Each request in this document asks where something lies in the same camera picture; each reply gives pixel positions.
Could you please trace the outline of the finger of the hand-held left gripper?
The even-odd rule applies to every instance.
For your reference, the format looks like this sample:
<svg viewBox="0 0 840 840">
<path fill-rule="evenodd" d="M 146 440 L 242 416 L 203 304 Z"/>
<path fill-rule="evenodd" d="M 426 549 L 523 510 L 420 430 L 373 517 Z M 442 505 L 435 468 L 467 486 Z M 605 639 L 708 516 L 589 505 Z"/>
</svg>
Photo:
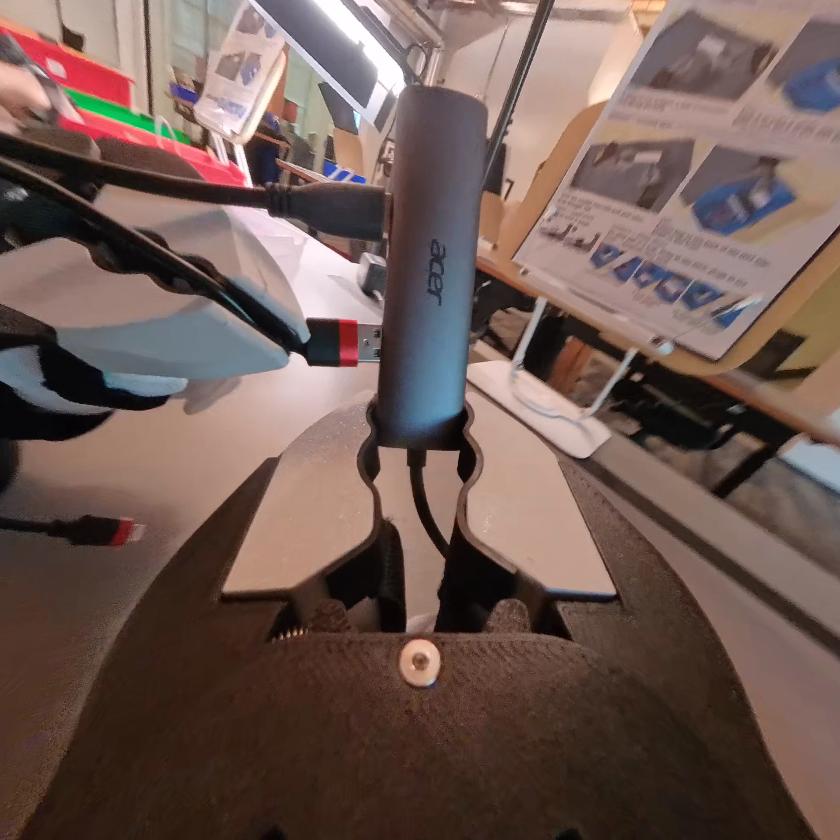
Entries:
<svg viewBox="0 0 840 840">
<path fill-rule="evenodd" d="M 107 185 L 94 207 L 148 238 L 158 235 L 181 259 L 197 259 L 235 295 L 253 300 L 265 332 L 285 342 L 307 342 L 310 330 L 291 284 L 310 237 L 265 211 L 198 203 Z"/>
<path fill-rule="evenodd" d="M 60 347 L 108 373 L 222 380 L 289 361 L 288 351 L 214 301 L 105 270 L 66 239 L 3 255 L 1 302 L 48 325 Z"/>
</svg>

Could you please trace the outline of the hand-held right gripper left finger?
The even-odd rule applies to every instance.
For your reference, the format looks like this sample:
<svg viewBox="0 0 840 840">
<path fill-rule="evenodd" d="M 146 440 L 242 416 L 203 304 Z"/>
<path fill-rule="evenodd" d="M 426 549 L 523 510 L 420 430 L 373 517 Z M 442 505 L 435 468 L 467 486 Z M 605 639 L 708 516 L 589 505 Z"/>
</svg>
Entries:
<svg viewBox="0 0 840 840">
<path fill-rule="evenodd" d="M 373 543 L 381 505 L 363 453 L 372 394 L 355 394 L 282 452 L 222 588 L 231 600 L 319 601 Z"/>
</svg>

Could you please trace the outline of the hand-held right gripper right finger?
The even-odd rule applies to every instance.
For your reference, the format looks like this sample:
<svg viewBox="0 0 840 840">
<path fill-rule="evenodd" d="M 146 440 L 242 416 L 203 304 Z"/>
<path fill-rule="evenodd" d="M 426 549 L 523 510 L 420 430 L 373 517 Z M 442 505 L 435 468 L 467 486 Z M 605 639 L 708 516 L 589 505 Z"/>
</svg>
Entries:
<svg viewBox="0 0 840 840">
<path fill-rule="evenodd" d="M 613 601 L 616 585 L 557 455 L 494 402 L 467 394 L 459 535 L 521 593 Z"/>
</svg>

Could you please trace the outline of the grey usb hub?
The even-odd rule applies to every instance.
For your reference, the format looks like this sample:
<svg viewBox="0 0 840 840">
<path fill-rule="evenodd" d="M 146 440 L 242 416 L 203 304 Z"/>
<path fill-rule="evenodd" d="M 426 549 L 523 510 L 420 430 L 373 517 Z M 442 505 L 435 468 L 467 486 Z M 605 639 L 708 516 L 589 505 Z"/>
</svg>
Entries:
<svg viewBox="0 0 840 840">
<path fill-rule="evenodd" d="M 487 108 L 443 87 L 397 103 L 374 423 L 382 446 L 448 448 L 463 426 Z"/>
</svg>

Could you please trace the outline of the person's left hand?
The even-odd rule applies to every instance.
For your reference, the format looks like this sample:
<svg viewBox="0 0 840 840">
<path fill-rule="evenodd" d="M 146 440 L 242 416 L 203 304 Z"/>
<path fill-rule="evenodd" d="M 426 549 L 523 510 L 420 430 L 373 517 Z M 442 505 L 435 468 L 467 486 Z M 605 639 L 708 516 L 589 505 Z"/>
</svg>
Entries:
<svg viewBox="0 0 840 840">
<path fill-rule="evenodd" d="M 21 438 L 78 436 L 119 412 L 141 413 L 187 388 L 181 377 L 100 370 L 56 345 L 1 353 L 2 426 Z"/>
</svg>

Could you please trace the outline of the green plastic bin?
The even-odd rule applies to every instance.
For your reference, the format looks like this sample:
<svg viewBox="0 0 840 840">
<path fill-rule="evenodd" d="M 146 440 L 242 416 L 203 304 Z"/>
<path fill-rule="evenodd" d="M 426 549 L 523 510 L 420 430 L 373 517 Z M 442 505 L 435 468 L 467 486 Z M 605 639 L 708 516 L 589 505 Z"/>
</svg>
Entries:
<svg viewBox="0 0 840 840">
<path fill-rule="evenodd" d="M 91 137 L 108 136 L 137 144 L 157 145 L 160 148 L 173 143 L 187 148 L 192 145 L 187 134 L 174 129 L 166 120 L 156 120 L 118 103 L 68 87 L 64 87 L 63 92 L 79 115 L 80 123 L 76 127 L 84 127 Z"/>
</svg>

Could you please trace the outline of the small instruction sheet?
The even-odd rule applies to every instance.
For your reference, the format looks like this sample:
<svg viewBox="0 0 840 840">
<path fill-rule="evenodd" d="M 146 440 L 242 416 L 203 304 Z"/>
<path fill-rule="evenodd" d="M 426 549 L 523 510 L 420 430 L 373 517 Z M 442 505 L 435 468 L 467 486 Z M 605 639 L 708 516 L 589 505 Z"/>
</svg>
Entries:
<svg viewBox="0 0 840 840">
<path fill-rule="evenodd" d="M 193 106 L 198 125 L 233 145 L 255 134 L 287 66 L 287 42 L 255 2 L 240 4 L 220 48 L 210 53 Z"/>
</svg>

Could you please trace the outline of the small black adapter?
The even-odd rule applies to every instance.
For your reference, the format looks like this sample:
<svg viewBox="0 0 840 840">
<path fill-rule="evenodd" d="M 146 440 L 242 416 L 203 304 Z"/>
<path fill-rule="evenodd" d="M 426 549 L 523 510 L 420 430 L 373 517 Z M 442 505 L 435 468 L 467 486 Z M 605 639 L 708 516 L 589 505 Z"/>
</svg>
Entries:
<svg viewBox="0 0 840 840">
<path fill-rule="evenodd" d="M 366 297 L 383 302 L 387 278 L 386 261 L 379 255 L 364 252 L 360 256 L 356 280 Z"/>
</svg>

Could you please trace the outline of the black light panel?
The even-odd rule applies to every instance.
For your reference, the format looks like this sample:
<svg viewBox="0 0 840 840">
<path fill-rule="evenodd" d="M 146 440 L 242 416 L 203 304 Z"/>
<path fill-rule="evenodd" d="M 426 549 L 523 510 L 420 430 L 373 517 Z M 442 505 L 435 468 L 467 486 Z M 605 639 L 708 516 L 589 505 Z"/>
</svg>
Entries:
<svg viewBox="0 0 840 840">
<path fill-rule="evenodd" d="M 383 133 L 406 87 L 391 49 L 355 2 L 256 1 L 256 7 L 360 119 Z"/>
</svg>

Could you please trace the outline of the wooden side desk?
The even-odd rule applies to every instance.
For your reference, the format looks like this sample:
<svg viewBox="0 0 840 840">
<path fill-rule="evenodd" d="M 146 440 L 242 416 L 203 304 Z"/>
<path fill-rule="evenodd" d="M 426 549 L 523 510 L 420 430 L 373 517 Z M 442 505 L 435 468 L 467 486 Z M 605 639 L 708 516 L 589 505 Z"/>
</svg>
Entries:
<svg viewBox="0 0 840 840">
<path fill-rule="evenodd" d="M 479 250 L 476 268 L 531 298 L 544 298 L 556 308 L 588 323 L 604 341 L 617 348 L 636 349 L 652 362 L 679 375 L 708 383 L 792 427 L 795 434 L 808 437 L 814 444 L 839 447 L 838 426 L 834 421 L 828 415 L 821 415 L 815 409 L 806 407 L 803 399 L 791 392 L 783 392 L 740 369 L 724 371 L 679 348 L 666 354 L 659 353 L 649 340 L 643 338 L 636 324 L 592 304 L 564 286 L 554 287 L 540 278 L 530 280 L 525 269 L 508 259 L 496 257 L 485 248 Z"/>
</svg>

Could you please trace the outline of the black stand pole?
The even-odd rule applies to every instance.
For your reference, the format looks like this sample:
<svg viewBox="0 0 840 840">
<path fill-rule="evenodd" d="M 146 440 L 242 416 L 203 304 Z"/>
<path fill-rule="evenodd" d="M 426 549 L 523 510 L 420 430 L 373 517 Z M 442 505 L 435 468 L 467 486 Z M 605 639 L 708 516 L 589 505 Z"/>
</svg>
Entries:
<svg viewBox="0 0 840 840">
<path fill-rule="evenodd" d="M 524 40 L 518 63 L 513 71 L 510 84 L 504 97 L 497 121 L 490 135 L 486 150 L 486 165 L 484 181 L 488 183 L 494 169 L 501 144 L 510 128 L 513 113 L 518 104 L 524 83 L 527 79 L 532 61 L 537 53 L 539 42 L 549 21 L 554 1 L 539 1 L 533 16 L 528 34 Z"/>
</svg>

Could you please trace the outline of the instruction sheet on stand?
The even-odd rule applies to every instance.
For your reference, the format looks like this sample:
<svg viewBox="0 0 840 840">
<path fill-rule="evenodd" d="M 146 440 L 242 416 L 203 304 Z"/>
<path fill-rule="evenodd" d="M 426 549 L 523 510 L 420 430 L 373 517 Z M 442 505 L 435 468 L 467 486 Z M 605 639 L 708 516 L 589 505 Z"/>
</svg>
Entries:
<svg viewBox="0 0 840 840">
<path fill-rule="evenodd" d="M 538 168 L 522 203 L 516 209 L 506 212 L 501 222 L 498 241 L 490 248 L 479 250 L 487 249 L 496 257 L 508 259 L 516 264 L 512 257 L 527 236 L 527 227 L 537 221 L 541 208 L 549 201 L 553 189 L 572 167 L 576 155 L 601 116 L 605 105 L 604 102 L 596 103 L 572 119 L 548 159 Z M 805 326 L 817 327 L 817 344 L 823 348 L 831 347 L 831 351 L 835 352 L 838 339 L 828 342 L 826 336 L 829 329 L 837 328 L 835 319 L 838 317 L 838 278 L 839 240 L 838 234 L 835 234 L 719 361 L 709 361 L 693 354 L 692 356 L 717 365 L 724 371 L 741 368 L 760 353 L 777 332 L 791 331 L 794 320 L 802 315 L 806 315 Z"/>
</svg>

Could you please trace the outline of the printed instruction sheet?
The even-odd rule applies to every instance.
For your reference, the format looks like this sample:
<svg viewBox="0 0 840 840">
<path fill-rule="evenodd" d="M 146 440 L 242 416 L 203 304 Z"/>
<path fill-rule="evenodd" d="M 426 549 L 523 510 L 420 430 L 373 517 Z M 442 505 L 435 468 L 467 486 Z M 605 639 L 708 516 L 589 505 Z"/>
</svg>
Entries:
<svg viewBox="0 0 840 840">
<path fill-rule="evenodd" d="M 667 2 L 513 261 L 718 361 L 838 231 L 839 2 Z"/>
</svg>

